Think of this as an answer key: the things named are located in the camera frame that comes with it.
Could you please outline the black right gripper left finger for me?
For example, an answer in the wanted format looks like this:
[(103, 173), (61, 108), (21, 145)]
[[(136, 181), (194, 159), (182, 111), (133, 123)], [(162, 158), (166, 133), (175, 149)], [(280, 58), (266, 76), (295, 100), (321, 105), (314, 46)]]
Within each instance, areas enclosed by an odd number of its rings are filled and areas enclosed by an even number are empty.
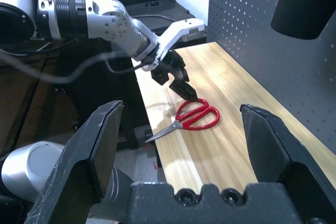
[(98, 107), (69, 139), (25, 223), (86, 223), (113, 170), (122, 101)]

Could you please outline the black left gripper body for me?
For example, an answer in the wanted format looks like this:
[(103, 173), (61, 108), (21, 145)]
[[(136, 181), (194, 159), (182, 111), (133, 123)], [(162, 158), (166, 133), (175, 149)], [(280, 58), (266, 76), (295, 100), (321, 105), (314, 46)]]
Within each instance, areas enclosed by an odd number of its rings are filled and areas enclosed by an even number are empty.
[(185, 66), (183, 58), (175, 50), (170, 50), (159, 62), (158, 69), (170, 73), (175, 79), (189, 81)]

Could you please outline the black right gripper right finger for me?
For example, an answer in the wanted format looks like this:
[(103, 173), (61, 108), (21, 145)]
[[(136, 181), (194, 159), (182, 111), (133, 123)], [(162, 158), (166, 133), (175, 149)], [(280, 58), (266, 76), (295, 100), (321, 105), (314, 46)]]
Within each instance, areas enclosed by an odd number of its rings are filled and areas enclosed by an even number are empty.
[(335, 188), (281, 118), (240, 106), (248, 155), (259, 182), (284, 185), (304, 223), (335, 223)]

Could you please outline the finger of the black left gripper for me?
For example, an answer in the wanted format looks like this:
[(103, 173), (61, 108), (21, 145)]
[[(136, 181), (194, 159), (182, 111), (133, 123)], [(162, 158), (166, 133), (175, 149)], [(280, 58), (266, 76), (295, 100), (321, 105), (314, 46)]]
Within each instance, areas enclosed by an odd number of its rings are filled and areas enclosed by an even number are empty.
[(169, 85), (169, 88), (185, 101), (196, 101), (196, 90), (188, 83), (189, 81), (190, 80), (188, 77), (182, 79), (175, 78), (173, 82)]
[(156, 68), (151, 71), (151, 77), (155, 82), (157, 82), (161, 86), (169, 81), (168, 72), (159, 68)]

